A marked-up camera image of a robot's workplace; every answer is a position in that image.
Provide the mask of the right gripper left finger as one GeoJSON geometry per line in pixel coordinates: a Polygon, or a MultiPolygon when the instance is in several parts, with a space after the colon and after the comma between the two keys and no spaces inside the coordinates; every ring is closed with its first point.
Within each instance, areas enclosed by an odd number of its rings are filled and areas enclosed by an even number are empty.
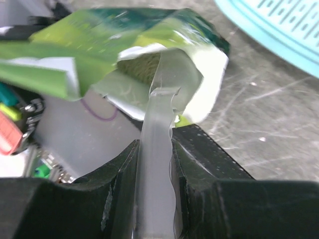
{"type": "Polygon", "coordinates": [[[73,183],[0,181],[3,239],[129,239],[139,141],[73,183]]]}

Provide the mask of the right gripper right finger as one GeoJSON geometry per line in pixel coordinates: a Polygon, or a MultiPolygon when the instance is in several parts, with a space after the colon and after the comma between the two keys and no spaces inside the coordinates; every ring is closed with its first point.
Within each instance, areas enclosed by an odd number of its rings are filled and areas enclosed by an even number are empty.
{"type": "Polygon", "coordinates": [[[316,239],[319,185],[256,180],[199,126],[173,130],[183,239],[316,239]]]}

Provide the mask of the clear plastic scoop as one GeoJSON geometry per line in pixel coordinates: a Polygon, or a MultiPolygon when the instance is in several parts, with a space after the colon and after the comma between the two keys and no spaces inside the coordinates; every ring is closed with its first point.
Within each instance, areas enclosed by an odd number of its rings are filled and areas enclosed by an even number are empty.
{"type": "Polygon", "coordinates": [[[197,51],[160,53],[142,127],[137,161],[135,239],[173,239],[176,198],[171,181],[172,123],[199,88],[197,51]]]}

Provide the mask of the green litter bag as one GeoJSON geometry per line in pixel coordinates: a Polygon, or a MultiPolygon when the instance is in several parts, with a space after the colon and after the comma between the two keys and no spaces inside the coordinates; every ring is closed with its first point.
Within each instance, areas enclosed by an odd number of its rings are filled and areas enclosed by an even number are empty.
{"type": "Polygon", "coordinates": [[[69,101],[94,90],[139,121],[155,94],[171,93],[182,127],[212,110],[229,51],[188,8],[82,9],[25,40],[2,37],[0,79],[69,101]]]}

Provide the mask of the teal litter box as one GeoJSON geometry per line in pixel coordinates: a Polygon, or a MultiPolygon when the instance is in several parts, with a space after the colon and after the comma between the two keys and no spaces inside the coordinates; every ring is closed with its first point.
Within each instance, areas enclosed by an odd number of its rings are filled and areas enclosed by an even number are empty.
{"type": "Polygon", "coordinates": [[[217,0],[221,12],[259,44],[319,76],[317,0],[217,0]]]}

